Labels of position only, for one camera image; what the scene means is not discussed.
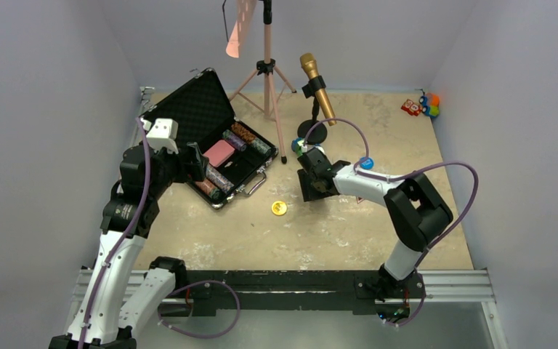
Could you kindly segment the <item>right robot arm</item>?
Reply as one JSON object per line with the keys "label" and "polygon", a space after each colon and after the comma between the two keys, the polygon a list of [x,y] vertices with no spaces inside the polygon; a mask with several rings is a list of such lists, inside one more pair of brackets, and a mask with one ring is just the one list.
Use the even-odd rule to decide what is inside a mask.
{"label": "right robot arm", "polygon": [[318,148],[308,150],[297,160],[305,201],[354,196],[387,209],[397,243],[369,289],[380,300],[405,294],[429,245],[453,221],[453,213],[428,177],[384,176],[348,161],[332,163]]}

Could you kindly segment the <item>grey green chip stack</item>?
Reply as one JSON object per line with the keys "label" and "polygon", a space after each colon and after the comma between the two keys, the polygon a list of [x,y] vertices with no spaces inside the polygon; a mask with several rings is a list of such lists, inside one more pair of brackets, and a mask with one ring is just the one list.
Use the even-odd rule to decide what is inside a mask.
{"label": "grey green chip stack", "polygon": [[271,156],[273,154],[273,148],[258,137],[251,141],[250,146],[263,156]]}

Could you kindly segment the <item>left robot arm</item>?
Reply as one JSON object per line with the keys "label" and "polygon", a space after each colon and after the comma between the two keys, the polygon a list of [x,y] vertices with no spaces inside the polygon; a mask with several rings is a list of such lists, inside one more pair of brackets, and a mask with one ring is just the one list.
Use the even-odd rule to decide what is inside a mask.
{"label": "left robot arm", "polygon": [[71,325],[51,339],[51,348],[135,348],[160,301],[185,293],[184,262],[159,257],[150,266],[150,280],[125,297],[134,262],[159,213],[159,198],[174,183],[202,179],[208,162],[195,142],[177,152],[140,142],[124,152],[121,177],[103,209],[89,286]]}

